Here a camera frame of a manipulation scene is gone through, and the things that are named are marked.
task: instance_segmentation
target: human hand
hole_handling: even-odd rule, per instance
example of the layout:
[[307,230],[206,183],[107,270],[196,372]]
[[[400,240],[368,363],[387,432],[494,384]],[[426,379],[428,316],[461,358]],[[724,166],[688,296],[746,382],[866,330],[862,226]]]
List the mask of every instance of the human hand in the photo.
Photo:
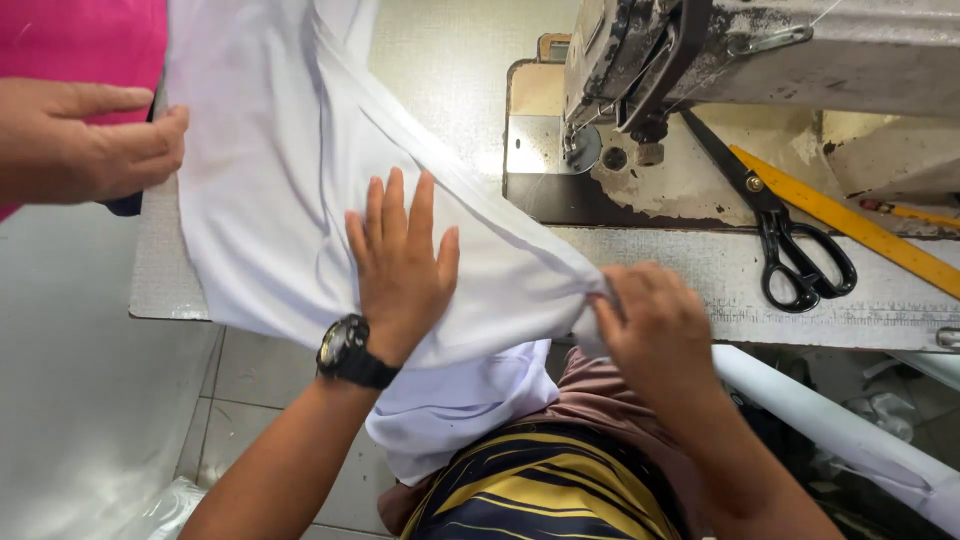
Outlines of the human hand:
[[84,123],[153,99],[146,88],[0,79],[0,204],[105,201],[163,183],[183,160],[186,107],[152,123]]
[[347,212],[347,237],[360,275],[360,311],[370,324],[367,350],[399,367],[440,320],[457,288],[460,238],[451,227],[433,258],[433,187],[420,174],[410,207],[403,208],[403,173],[394,168],[384,193],[374,177],[367,193],[366,227]]
[[676,273],[653,262],[603,269],[621,312],[590,298],[600,335],[624,380],[658,412],[719,387],[703,303]]

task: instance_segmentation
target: white cloth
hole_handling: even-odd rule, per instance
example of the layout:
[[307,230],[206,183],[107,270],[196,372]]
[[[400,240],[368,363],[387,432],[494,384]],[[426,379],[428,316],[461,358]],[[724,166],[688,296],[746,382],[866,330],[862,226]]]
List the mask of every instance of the white cloth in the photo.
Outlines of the white cloth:
[[[368,72],[376,9],[373,0],[170,0],[167,92],[191,110],[180,219],[214,321],[317,348],[330,324],[359,309],[345,210],[362,210],[370,176],[392,166],[408,179],[409,205],[420,167],[430,170],[435,245],[460,228],[458,287],[368,429],[390,455],[445,455],[534,407],[530,396],[534,409],[553,399],[542,347],[495,353],[566,335],[582,315],[588,327],[585,293],[603,279],[546,228],[485,196],[478,175]],[[443,410],[487,412],[446,415],[458,426],[448,437]],[[391,466],[405,481],[438,462],[402,461]]]

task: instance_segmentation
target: yellow and navy striped shirt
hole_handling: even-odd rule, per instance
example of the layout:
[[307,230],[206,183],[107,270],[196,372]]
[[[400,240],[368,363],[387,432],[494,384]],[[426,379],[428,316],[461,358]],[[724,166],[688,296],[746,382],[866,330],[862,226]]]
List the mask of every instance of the yellow and navy striped shirt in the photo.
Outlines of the yellow and navy striped shirt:
[[590,427],[512,424],[460,451],[402,539],[686,538],[666,477]]

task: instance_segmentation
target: person's left hand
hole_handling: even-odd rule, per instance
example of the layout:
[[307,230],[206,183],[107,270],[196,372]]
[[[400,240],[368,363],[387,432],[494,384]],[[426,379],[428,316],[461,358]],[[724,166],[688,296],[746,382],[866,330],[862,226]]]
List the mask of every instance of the person's left hand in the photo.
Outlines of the person's left hand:
[[459,231],[451,227],[433,258],[433,187],[420,174],[410,207],[403,208],[403,173],[394,168],[384,193],[374,177],[367,194],[367,223],[347,212],[347,237],[360,275],[360,311],[370,324],[367,350],[399,367],[440,320],[457,287]]

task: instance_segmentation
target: pink clothing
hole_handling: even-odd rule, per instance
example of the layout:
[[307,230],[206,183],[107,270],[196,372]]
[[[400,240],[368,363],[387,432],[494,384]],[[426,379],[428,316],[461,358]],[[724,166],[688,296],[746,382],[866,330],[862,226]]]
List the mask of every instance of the pink clothing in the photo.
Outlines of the pink clothing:
[[[166,0],[0,0],[0,77],[156,89]],[[142,122],[147,109],[98,117]],[[16,207],[0,207],[0,221]]]

